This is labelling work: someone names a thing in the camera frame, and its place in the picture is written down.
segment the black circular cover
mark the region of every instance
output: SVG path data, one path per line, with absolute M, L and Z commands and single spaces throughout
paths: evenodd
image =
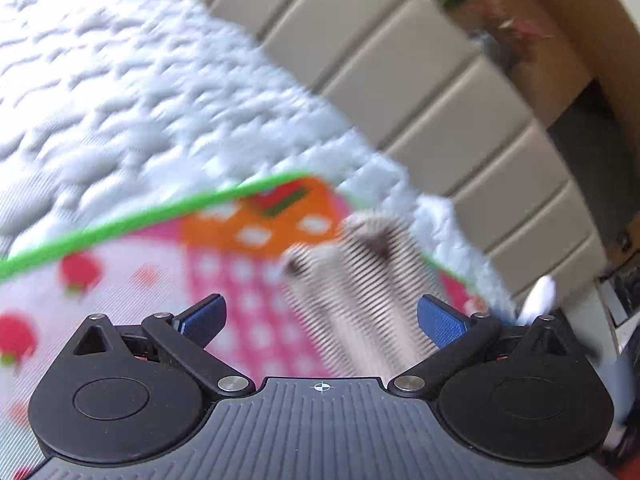
M 599 446 L 612 419 L 606 389 L 583 366 L 552 354 L 479 364 L 447 381 L 438 408 L 455 436 L 495 458 L 567 462 Z
M 185 373 L 110 352 L 59 358 L 29 406 L 41 444 L 68 460 L 104 465 L 166 452 L 201 414 L 202 394 Z

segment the upholstered headboard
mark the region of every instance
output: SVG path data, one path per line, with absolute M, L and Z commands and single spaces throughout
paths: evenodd
M 276 62 L 449 196 L 516 300 L 545 273 L 559 299 L 605 258 L 564 162 L 510 82 L 432 0 L 205 0 Z

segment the white quilted mattress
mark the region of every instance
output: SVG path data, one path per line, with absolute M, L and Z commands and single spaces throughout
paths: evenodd
M 507 291 L 331 105 L 197 0 L 0 0 L 0 255 L 290 170 L 404 217 L 498 310 Z

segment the red strawberry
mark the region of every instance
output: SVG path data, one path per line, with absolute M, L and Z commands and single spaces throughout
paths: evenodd
M 21 467 L 14 473 L 14 480 L 24 480 L 31 474 L 31 471 L 30 467 Z
M 60 261 L 60 277 L 68 292 L 85 294 L 102 279 L 102 265 L 89 253 L 69 254 Z
M 37 345 L 36 331 L 27 319 L 10 312 L 0 315 L 0 365 L 19 365 Z

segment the metal screw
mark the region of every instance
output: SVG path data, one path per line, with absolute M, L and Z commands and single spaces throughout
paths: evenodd
M 218 387 L 226 392 L 239 392 L 249 385 L 249 381 L 245 377 L 237 375 L 229 375 L 218 381 Z
M 404 392 L 417 392 L 424 387 L 424 380 L 415 375 L 401 375 L 394 379 L 394 385 Z

